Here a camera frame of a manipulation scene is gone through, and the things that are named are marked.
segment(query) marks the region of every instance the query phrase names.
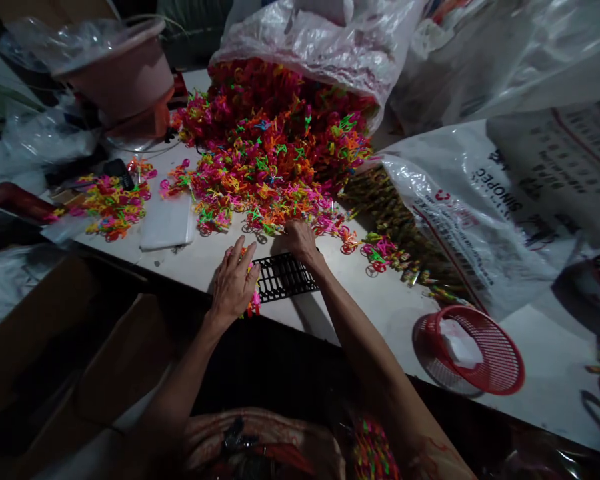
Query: small plastic piece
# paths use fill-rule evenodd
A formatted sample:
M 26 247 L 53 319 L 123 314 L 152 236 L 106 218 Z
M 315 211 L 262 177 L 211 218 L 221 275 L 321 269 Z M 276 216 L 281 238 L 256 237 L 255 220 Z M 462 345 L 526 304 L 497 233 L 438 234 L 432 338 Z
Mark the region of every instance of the small plastic piece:
M 307 268 L 290 253 L 253 261 L 260 264 L 260 303 L 320 290 Z

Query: table surface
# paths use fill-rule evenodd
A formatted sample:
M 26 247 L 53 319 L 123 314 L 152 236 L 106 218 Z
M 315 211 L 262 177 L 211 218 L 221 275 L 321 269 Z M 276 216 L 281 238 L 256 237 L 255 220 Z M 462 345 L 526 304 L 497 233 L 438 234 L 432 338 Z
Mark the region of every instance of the table surface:
M 189 72 L 184 77 L 189 90 L 198 88 L 204 91 L 210 85 L 205 70 Z M 384 125 L 373 140 L 378 147 L 378 144 L 386 146 L 400 140 L 400 137 L 388 134 Z M 131 155 L 122 153 L 121 157 L 130 159 Z M 144 157 L 158 170 L 158 178 L 152 184 L 154 187 L 184 158 L 189 158 L 195 165 L 200 155 L 195 149 L 178 144 L 162 153 L 146 153 Z M 153 188 L 152 192 L 149 203 L 162 201 L 157 188 Z M 227 233 L 201 237 L 196 232 L 193 242 L 177 253 L 172 249 L 142 252 L 139 248 L 142 224 L 133 226 L 126 238 L 112 243 L 107 243 L 103 237 L 86 234 L 75 240 L 190 287 L 210 292 L 214 270 L 224 251 L 242 234 L 243 218 L 242 214 L 234 215 Z M 348 222 L 348 226 L 357 231 L 359 238 L 367 233 L 356 220 Z M 246 234 L 245 244 L 254 240 L 254 234 Z M 280 237 L 268 237 L 266 243 L 258 244 L 255 258 L 281 253 L 284 251 L 282 242 Z M 337 238 L 319 237 L 317 246 L 336 278 L 384 336 L 404 372 L 435 384 L 416 356 L 412 343 L 416 321 L 439 310 L 436 302 L 426 296 L 426 290 L 419 285 L 406 287 L 399 281 L 400 274 L 394 271 L 375 278 L 368 277 L 365 274 L 367 260 L 357 251 L 349 256 L 343 255 L 340 252 L 341 241 Z M 573 299 L 569 286 L 564 289 L 566 293 L 556 292 L 561 297 Z M 499 322 L 522 354 L 526 381 L 514 395 L 500 397 L 484 393 L 473 400 L 600 451 L 600 408 L 593 407 L 597 416 L 592 415 L 583 400 L 587 393 L 600 398 L 597 376 L 584 369 L 585 365 L 595 363 L 595 335 L 572 315 L 575 309 L 578 318 L 600 317 L 600 313 L 589 308 L 576 301 L 575 306 L 571 305 L 567 311 L 554 291 L 547 290 L 530 305 Z M 320 292 L 266 303 L 261 313 L 284 325 L 338 344 Z

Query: right hand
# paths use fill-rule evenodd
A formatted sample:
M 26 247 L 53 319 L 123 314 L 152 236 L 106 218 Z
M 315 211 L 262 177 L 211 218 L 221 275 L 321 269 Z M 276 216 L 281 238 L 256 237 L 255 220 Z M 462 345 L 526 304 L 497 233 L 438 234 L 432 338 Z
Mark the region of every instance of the right hand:
M 293 256 L 307 267 L 315 267 L 322 255 L 315 247 L 315 232 L 303 220 L 291 219 L 285 225 L 287 248 Z

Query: plastic toy pile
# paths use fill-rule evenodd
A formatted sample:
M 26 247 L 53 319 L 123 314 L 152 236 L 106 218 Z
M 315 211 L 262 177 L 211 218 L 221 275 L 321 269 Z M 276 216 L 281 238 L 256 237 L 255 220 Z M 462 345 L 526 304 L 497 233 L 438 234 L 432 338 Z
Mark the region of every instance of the plastic toy pile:
M 341 197 L 353 204 L 351 217 L 367 212 L 375 219 L 376 231 L 368 234 L 361 248 L 370 262 L 368 275 L 390 267 L 402 272 L 400 280 L 410 286 L 428 286 L 430 295 L 442 303 L 472 306 L 455 268 L 422 236 L 382 165 L 352 178 Z
M 173 122 L 187 146 L 207 152 L 194 171 L 185 160 L 170 172 L 162 196 L 194 196 L 203 235 L 226 230 L 234 211 L 246 212 L 256 234 L 304 218 L 322 233 L 348 235 L 333 199 L 371 154 L 363 133 L 373 98 L 259 59 L 216 64 L 209 75 L 209 91 Z
M 125 238 L 131 226 L 144 218 L 145 201 L 151 198 L 147 180 L 157 175 L 152 164 L 145 159 L 134 159 L 127 168 L 140 179 L 134 188 L 124 190 L 118 177 L 96 177 L 94 174 L 81 177 L 78 183 L 93 186 L 87 190 L 87 198 L 82 205 L 69 211 L 73 216 L 99 217 L 99 220 L 87 227 L 86 232 L 103 235 L 108 242 Z M 58 220 L 64 213 L 64 210 L 56 210 L 52 220 Z

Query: finger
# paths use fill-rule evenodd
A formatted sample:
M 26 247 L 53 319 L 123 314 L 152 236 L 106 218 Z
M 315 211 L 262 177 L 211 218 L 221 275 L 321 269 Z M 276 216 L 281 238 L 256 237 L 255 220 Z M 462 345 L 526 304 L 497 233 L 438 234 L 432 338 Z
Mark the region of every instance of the finger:
M 247 275 L 247 281 L 245 283 L 245 292 L 253 294 L 255 290 L 255 283 L 258 281 L 258 277 L 260 276 L 260 264 L 256 263 L 251 270 L 249 270 L 249 274 Z
M 251 259 L 253 258 L 253 254 L 255 253 L 256 243 L 252 242 L 249 248 L 245 252 L 242 260 L 240 260 L 240 264 L 238 264 L 238 270 L 247 272 L 247 268 L 249 268 L 249 264 L 251 263 Z
M 233 250 L 233 247 L 229 247 L 226 251 L 225 251 L 225 256 L 222 257 L 222 261 L 220 262 L 220 266 L 218 267 L 218 275 L 226 272 L 227 270 L 227 266 L 229 264 L 229 257 L 231 256 L 231 251 Z
M 242 246 L 245 244 L 245 236 L 240 235 L 238 240 L 236 240 L 235 245 L 233 246 L 233 250 L 231 250 L 231 255 L 229 256 L 229 262 L 227 267 L 229 269 L 234 269 L 236 265 L 238 265 L 238 260 L 240 260 L 240 252 L 242 252 Z
M 297 219 L 289 219 L 285 223 L 285 233 L 290 233 L 290 227 L 293 227 L 293 224 L 296 223 Z

